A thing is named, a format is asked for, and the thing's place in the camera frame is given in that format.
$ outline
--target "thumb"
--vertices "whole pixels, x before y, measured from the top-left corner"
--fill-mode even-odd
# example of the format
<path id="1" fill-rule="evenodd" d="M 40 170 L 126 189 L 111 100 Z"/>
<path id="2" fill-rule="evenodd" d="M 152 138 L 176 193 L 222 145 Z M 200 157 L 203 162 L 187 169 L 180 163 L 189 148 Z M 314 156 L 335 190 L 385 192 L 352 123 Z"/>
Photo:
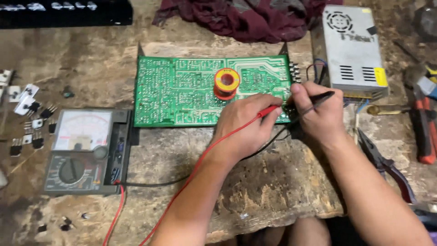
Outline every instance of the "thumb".
<path id="1" fill-rule="evenodd" d="M 312 102 L 309 99 L 308 92 L 303 85 L 298 83 L 292 84 L 291 93 L 299 114 L 312 107 Z"/>
<path id="2" fill-rule="evenodd" d="M 266 115 L 261 122 L 260 130 L 263 134 L 266 134 L 267 138 L 270 137 L 270 132 L 272 131 L 273 125 L 275 124 L 276 119 L 281 115 L 281 113 L 281 107 L 276 108 L 268 115 Z"/>

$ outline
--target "solder spool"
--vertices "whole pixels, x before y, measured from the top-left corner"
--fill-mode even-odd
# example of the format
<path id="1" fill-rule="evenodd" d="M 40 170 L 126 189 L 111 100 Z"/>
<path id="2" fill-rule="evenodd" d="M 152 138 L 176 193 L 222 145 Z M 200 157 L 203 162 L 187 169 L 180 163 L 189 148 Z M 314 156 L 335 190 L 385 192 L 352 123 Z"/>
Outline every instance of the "solder spool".
<path id="1" fill-rule="evenodd" d="M 240 76 L 232 68 L 222 68 L 214 76 L 214 94 L 221 100 L 234 98 L 240 85 Z"/>

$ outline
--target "wooden workbench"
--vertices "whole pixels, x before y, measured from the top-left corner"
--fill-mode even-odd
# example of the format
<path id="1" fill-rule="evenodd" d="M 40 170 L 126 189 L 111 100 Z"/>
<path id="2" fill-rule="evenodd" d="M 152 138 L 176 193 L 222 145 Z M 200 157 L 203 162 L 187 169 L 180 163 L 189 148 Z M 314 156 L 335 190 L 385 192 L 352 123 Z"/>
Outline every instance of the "wooden workbench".
<path id="1" fill-rule="evenodd" d="M 168 20 L 164 27 L 151 25 L 159 0 L 132 2 L 132 26 L 52 28 L 0 31 L 0 68 L 14 68 L 14 84 L 33 83 L 41 90 L 36 98 L 44 105 L 69 107 L 133 107 L 138 41 L 146 55 L 178 57 L 244 57 L 275 55 L 282 44 L 242 44 L 219 37 L 196 24 Z M 347 1 L 358 5 L 356 1 Z M 391 95 L 381 103 L 405 103 L 400 71 L 408 64 L 391 40 L 399 37 L 397 21 L 405 6 L 395 0 L 368 1 L 380 35 L 380 43 Z M 406 41 L 413 37 L 403 33 Z M 311 40 L 289 43 L 289 55 L 304 72 L 312 60 Z M 420 54 L 430 54 L 424 46 Z M 69 85 L 76 94 L 65 99 L 60 92 Z M 353 125 L 353 105 L 345 109 L 347 128 Z M 419 201 L 437 199 L 437 167 L 415 161 L 415 141 L 407 115 L 372 117 L 362 114 L 361 128 L 374 140 L 386 158 L 409 180 Z M 24 117 L 10 114 L 8 139 L 23 135 Z M 1 167 L 9 173 L 10 184 L 0 192 L 0 231 L 2 245 L 101 245 L 120 196 L 42 196 L 47 156 L 53 137 L 45 133 L 45 148 L 34 152 L 24 146 L 22 155 L 10 158 L 3 145 Z M 128 181 L 162 183 L 188 174 L 209 143 L 212 128 L 142 129 L 140 145 L 132 147 Z M 218 197 L 209 242 L 266 226 L 292 224 L 297 217 L 329 218 L 343 215 L 339 193 L 329 165 L 319 162 L 319 152 L 310 151 L 300 141 L 277 141 L 256 157 L 238 163 L 231 171 Z M 128 188 L 127 201 L 112 234 L 110 245 L 137 245 L 158 221 L 166 204 L 182 183 L 161 188 Z M 89 219 L 81 219 L 87 212 Z M 76 229 L 62 232 L 61 217 L 72 219 Z M 36 233 L 39 224 L 48 231 Z"/>

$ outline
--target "circuit board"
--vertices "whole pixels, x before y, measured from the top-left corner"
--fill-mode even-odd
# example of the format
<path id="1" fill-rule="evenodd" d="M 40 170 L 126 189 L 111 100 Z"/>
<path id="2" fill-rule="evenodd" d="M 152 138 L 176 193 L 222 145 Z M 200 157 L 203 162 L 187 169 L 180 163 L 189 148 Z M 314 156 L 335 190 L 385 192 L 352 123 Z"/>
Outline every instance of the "circuit board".
<path id="1" fill-rule="evenodd" d="M 287 55 L 212 59 L 139 56 L 134 126 L 212 126 L 232 101 L 256 93 L 286 100 L 293 82 L 288 62 Z M 213 92 L 214 75 L 225 67 L 235 70 L 241 80 L 235 97 L 227 101 Z M 276 121 L 287 122 L 285 113 Z"/>

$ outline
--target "power supply unit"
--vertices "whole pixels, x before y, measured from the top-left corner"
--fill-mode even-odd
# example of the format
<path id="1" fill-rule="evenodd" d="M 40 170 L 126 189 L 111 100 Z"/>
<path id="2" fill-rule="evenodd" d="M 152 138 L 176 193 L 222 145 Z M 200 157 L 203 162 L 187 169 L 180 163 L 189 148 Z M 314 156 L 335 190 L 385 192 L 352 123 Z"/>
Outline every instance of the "power supply unit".
<path id="1" fill-rule="evenodd" d="M 314 59 L 327 62 L 320 84 L 342 90 L 352 101 L 373 101 L 388 95 L 369 8 L 327 5 L 322 21 L 311 31 L 311 39 Z"/>

